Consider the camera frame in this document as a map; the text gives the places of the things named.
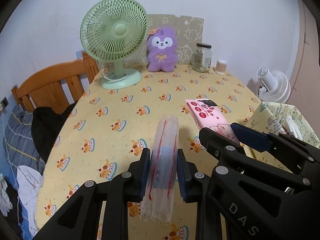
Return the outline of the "clear plastic zip bag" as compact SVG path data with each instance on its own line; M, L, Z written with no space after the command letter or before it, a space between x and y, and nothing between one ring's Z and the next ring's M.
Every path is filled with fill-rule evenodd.
M165 115L158 123L151 152L140 218L170 224L174 205L178 152L178 117Z

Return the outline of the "pink wet wipes pack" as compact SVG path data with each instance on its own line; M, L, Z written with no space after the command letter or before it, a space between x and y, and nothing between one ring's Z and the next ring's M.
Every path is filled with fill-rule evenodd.
M214 101L209 99L191 99L185 100L185 103L198 129L209 128L227 139L240 144L230 124Z

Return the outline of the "white cloth bundle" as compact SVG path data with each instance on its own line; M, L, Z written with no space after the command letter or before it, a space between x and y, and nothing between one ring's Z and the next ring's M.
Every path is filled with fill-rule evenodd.
M287 131L288 135L294 136L295 138L299 140L303 140L302 134L293 120L292 116L288 116L285 120L285 129Z

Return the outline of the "yellow cartoon fabric storage box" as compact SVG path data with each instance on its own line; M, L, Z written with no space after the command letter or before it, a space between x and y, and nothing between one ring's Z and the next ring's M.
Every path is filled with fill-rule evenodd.
M250 107L249 109L253 114L246 121L247 127L259 132L287 134L285 120L288 116L292 116L302 134L302 141L319 148L319 138L296 106L262 102L257 108Z

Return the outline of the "beige door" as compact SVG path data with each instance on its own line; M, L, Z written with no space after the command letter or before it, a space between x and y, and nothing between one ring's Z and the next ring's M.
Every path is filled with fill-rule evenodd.
M298 1L299 40L295 65L290 77L288 103L295 105L312 127L319 112L319 43L317 23L302 0Z

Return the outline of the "white floor fan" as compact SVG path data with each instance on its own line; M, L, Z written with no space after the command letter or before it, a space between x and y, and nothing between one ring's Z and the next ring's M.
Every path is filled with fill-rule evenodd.
M261 101L287 103L291 93L291 86L282 71L261 67L257 71L257 77L257 96Z

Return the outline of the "white clothes on bed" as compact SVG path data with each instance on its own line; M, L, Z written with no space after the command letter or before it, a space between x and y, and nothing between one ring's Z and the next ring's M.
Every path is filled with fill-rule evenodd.
M18 239L33 239L39 231L35 216L41 186L42 175L29 166L1 175L1 215Z

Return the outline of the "yellow cake-print tablecloth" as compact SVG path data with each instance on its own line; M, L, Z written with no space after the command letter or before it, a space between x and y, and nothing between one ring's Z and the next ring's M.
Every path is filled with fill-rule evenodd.
M152 148L164 115L179 123L179 147L198 170L210 174L217 161L200 145L199 130L185 102L208 98L228 122L248 122L260 100L234 75L201 74L179 65L172 73L141 68L142 80L129 88L103 89L101 76L89 85L67 118L43 173L36 221L39 228L87 180L108 181Z

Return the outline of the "black garment on bed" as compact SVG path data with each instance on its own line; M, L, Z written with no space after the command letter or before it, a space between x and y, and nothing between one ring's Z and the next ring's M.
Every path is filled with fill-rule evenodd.
M57 114L51 107L37 107L33 111L31 136L38 154L45 163L47 163L64 123L75 106L76 103L69 105L61 114Z

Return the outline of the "blue plaid pillow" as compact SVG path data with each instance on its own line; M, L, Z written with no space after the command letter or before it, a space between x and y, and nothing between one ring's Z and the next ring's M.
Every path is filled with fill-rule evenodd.
M3 149L8 163L16 170L24 165L43 173L45 162L31 136L33 114L16 105L4 131Z

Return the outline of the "cotton swab container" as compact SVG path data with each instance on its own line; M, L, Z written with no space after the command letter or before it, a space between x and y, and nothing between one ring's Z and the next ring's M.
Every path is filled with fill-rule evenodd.
M219 75L224 75L227 69L227 61L225 60L217 60L215 72Z

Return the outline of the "glass jar dark lid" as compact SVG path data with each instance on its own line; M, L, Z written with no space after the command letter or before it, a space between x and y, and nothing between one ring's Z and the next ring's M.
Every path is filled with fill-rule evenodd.
M191 56L192 69L199 73L210 71L212 62L212 46L207 43L197 43L196 49Z

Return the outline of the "purple plush bunny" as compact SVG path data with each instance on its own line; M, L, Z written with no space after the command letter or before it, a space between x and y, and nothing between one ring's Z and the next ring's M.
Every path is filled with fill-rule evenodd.
M147 41L147 62L150 72L170 73L178 62L177 37L172 27L159 28Z

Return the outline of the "green desk fan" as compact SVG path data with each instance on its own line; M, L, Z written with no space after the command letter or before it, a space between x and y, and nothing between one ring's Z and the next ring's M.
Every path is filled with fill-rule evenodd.
M87 12L80 28L84 51L97 61L113 64L112 71L100 71L101 87L122 89L141 81L141 73L124 68L123 59L141 46L147 30L147 13L135 0L102 0Z

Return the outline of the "wall power socket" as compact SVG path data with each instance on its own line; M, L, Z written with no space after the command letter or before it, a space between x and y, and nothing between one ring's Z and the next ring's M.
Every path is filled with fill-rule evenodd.
M1 106L5 109L8 106L8 100L6 97L3 98L3 100L1 101Z

